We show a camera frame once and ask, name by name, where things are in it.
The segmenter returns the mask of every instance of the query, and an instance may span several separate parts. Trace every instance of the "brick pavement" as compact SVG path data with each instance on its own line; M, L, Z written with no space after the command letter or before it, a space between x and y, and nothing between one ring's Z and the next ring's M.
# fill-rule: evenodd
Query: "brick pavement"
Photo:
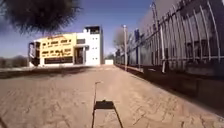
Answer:
M91 128L95 82L97 101L113 101L124 128L224 128L223 118L108 66L0 80L0 117L8 128ZM120 127L115 115L97 110L95 128Z

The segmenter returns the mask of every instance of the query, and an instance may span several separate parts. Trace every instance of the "lamp post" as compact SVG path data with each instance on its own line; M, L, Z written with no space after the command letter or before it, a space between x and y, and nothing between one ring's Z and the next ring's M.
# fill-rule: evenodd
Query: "lamp post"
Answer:
M124 29L124 56L125 56L125 71L127 71L127 26L123 25Z

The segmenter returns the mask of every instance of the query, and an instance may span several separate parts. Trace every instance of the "metal fence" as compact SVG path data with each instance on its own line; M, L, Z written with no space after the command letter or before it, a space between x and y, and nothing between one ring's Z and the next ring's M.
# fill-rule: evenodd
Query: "metal fence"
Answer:
M220 24L224 21L219 18L222 13L217 13L217 1L184 0L173 5L154 24L153 34L128 51L128 65L224 76L224 27ZM124 55L116 57L118 64L124 64L124 60Z

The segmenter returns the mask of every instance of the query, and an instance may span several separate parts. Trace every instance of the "white wall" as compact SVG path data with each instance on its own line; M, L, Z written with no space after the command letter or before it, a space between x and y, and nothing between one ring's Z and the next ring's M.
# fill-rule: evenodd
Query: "white wall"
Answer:
M86 63L85 65L100 65L101 64L101 37L100 34L90 34L86 30L84 33L78 33L77 39L85 39L85 45L88 45L89 48L86 50Z

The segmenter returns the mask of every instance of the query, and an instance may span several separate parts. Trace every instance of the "pole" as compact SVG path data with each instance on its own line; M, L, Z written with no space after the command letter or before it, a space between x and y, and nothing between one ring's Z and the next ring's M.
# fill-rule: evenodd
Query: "pole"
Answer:
M160 36L161 36L161 45L162 45L162 73L165 73L166 61L165 61L165 48L164 48L164 40L163 40L163 27L160 27Z
M124 28L124 56L125 56L125 71L127 71L127 26L123 25Z

